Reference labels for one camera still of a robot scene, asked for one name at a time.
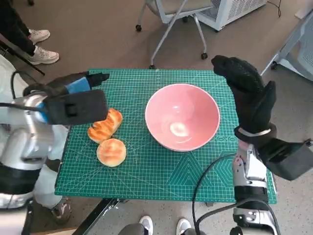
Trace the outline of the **bare left robot hand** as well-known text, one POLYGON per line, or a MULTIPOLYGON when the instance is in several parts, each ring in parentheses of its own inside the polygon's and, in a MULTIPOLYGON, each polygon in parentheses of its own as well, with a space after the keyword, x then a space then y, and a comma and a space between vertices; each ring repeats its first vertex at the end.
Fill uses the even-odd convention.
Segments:
POLYGON ((83 71, 58 77, 47 85, 55 90, 57 94, 74 94, 90 91, 93 87, 100 86, 109 77, 109 73, 91 74, 88 71, 83 71))

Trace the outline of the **gloved right robot hand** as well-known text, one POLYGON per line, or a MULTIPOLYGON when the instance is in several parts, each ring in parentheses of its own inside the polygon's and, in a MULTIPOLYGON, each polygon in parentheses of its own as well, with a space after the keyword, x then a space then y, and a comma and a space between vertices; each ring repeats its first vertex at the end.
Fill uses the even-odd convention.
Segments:
POLYGON ((237 57, 216 55, 211 63, 214 73, 226 79, 233 93, 239 126, 251 134, 269 129, 276 102, 275 82, 265 85, 257 69, 237 57))

